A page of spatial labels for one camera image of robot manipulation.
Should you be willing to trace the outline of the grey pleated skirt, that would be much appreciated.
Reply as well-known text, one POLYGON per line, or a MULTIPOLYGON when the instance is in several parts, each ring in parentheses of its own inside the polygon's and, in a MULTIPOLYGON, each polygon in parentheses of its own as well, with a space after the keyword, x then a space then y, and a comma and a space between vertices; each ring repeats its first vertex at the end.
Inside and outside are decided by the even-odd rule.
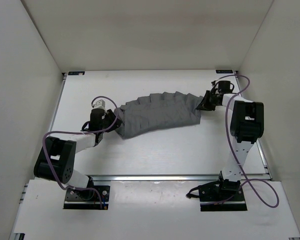
POLYGON ((148 132, 198 125, 201 112, 197 107, 203 98, 178 91, 138 97, 114 110, 122 121, 115 131, 122 139, 131 139, 148 132))

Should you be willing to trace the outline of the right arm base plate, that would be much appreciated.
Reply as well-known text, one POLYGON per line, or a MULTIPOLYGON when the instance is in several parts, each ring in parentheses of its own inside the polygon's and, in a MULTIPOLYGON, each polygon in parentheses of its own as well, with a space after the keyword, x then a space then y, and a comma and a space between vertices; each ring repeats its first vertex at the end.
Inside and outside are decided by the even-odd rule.
POLYGON ((243 190, 224 191, 219 181, 198 185, 185 195, 188 199, 199 199, 201 212, 247 211, 243 190))

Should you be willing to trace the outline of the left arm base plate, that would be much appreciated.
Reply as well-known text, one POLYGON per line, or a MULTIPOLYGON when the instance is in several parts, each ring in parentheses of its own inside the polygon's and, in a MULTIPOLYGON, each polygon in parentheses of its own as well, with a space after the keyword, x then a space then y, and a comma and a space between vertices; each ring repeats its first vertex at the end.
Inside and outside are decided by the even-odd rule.
POLYGON ((110 199, 110 185, 95 185, 93 190, 78 191, 68 189, 65 193, 63 209, 65 210, 108 210, 110 199))

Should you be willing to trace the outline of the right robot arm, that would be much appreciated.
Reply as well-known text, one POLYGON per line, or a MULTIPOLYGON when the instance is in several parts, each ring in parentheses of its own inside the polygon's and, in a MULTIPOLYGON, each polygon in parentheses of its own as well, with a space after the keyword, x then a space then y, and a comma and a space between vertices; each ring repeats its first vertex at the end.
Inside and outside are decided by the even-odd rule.
POLYGON ((211 84, 212 89, 206 91, 197 109, 214 111, 223 106, 227 114, 231 113, 230 123, 225 124, 230 154, 214 187, 216 198, 226 200, 239 191, 248 153, 264 133, 264 104, 233 93, 235 86, 228 80, 211 84))

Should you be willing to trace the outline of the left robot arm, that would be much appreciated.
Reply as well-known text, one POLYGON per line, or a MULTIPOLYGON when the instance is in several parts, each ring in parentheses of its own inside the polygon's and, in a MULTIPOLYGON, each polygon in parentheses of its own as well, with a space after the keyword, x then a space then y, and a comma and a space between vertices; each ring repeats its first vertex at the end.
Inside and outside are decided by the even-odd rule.
POLYGON ((33 169, 34 176, 72 188, 83 199, 91 198, 95 192, 93 180, 74 170, 75 156, 81 151, 97 146, 104 133, 116 130, 121 124, 122 120, 111 109, 94 108, 91 110, 89 121, 83 124, 81 132, 69 132, 68 140, 45 136, 33 169))

